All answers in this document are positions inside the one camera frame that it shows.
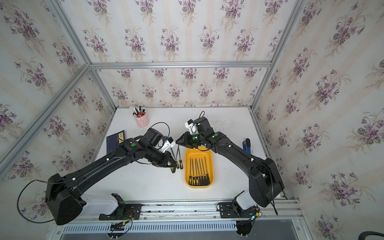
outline metal vent grate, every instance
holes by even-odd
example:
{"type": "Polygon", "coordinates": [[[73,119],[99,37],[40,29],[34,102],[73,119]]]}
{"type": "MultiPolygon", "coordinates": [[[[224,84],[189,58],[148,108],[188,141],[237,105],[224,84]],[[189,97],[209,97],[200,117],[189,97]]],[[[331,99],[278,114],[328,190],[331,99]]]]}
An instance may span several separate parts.
{"type": "MultiPolygon", "coordinates": [[[[134,222],[129,233],[237,231],[236,221],[134,222]]],[[[107,233],[111,223],[68,223],[63,234],[107,233]]]]}

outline floral wallpaper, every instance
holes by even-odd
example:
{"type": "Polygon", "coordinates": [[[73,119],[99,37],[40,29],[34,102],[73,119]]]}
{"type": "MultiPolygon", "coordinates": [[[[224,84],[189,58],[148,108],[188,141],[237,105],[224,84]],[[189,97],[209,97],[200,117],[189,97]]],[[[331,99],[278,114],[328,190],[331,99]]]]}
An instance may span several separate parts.
{"type": "Polygon", "coordinates": [[[266,68],[161,68],[101,70],[99,75],[119,107],[249,106],[265,71],[266,68]]]}
{"type": "MultiPolygon", "coordinates": [[[[1,111],[4,123],[1,133],[8,130],[17,132],[21,123],[17,113],[11,112],[11,107],[4,104],[1,111]]],[[[0,203],[0,214],[12,216],[2,221],[0,238],[45,239],[45,232],[52,222],[27,224],[16,211],[18,193],[33,179],[47,180],[55,173],[63,176],[88,165],[111,117],[106,101],[85,76],[0,180],[0,192],[7,196],[7,200],[0,203]],[[13,226],[20,223],[26,223],[25,231],[15,232],[13,226]]],[[[20,210],[26,218],[37,222],[52,219],[45,203],[45,190],[46,184],[40,183],[25,189],[20,198],[20,210]]]]}
{"type": "MultiPolygon", "coordinates": [[[[272,58],[295,1],[84,0],[61,4],[93,62],[248,61],[272,58]]],[[[321,4],[318,0],[307,6],[303,31],[321,4]]]]}
{"type": "Polygon", "coordinates": [[[309,0],[255,109],[314,239],[383,232],[383,6],[309,0]]]}
{"type": "Polygon", "coordinates": [[[44,1],[0,0],[0,159],[81,63],[44,1]]]}

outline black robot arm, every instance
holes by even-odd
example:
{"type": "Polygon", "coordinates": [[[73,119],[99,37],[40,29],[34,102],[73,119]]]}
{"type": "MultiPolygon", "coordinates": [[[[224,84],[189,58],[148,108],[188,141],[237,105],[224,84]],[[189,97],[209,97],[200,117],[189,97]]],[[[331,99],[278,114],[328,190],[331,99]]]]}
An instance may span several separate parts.
{"type": "Polygon", "coordinates": [[[162,138],[160,132],[149,128],[144,136],[124,140],[114,152],[76,172],[63,177],[59,174],[50,177],[45,201],[56,223],[63,225],[75,219],[87,204],[81,198],[84,192],[120,167],[146,158],[156,167],[170,167],[175,172],[176,162],[171,153],[161,152],[154,147],[162,138]]]}
{"type": "Polygon", "coordinates": [[[264,160],[247,153],[223,133],[215,132],[205,117],[198,118],[195,121],[189,120],[186,126],[196,127],[191,132],[197,130],[198,133],[185,132],[176,141],[176,144],[188,148],[205,146],[228,158],[248,176],[249,194],[244,192],[242,193],[243,196],[237,196],[236,207],[245,210],[252,206],[253,202],[247,195],[250,195],[261,207],[266,207],[284,189],[283,181],[272,159],[267,158],[264,160]]]}

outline pink pen holder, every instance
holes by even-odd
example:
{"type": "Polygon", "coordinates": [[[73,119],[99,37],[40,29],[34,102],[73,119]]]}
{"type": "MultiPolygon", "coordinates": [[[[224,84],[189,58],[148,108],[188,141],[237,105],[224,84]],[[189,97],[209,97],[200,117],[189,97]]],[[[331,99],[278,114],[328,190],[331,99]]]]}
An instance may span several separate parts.
{"type": "Polygon", "coordinates": [[[142,116],[142,117],[135,118],[135,116],[133,116],[133,118],[135,119],[138,127],[146,127],[149,124],[149,119],[148,119],[147,113],[145,113],[144,116],[142,116]]]}

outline yellow tray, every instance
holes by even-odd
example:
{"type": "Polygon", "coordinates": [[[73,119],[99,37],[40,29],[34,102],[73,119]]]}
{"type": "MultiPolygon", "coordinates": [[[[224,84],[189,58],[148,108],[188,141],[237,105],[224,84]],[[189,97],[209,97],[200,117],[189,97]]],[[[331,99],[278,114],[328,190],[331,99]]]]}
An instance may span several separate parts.
{"type": "MultiPolygon", "coordinates": [[[[199,147],[201,150],[206,150],[205,147],[199,147]]],[[[203,188],[203,187],[209,187],[212,185],[212,183],[215,180],[215,175],[214,175],[214,167],[212,164],[212,152],[211,151],[206,151],[202,152],[198,149],[187,149],[185,151],[185,164],[184,164],[184,175],[185,175],[185,183],[192,188],[203,188]],[[193,160],[192,163],[195,163],[197,160],[197,166],[198,166],[198,171],[196,169],[196,163],[191,167],[191,159],[193,160]],[[209,184],[206,186],[200,186],[200,185],[189,185],[189,175],[200,175],[200,176],[206,176],[208,173],[209,176],[209,184]]]]}

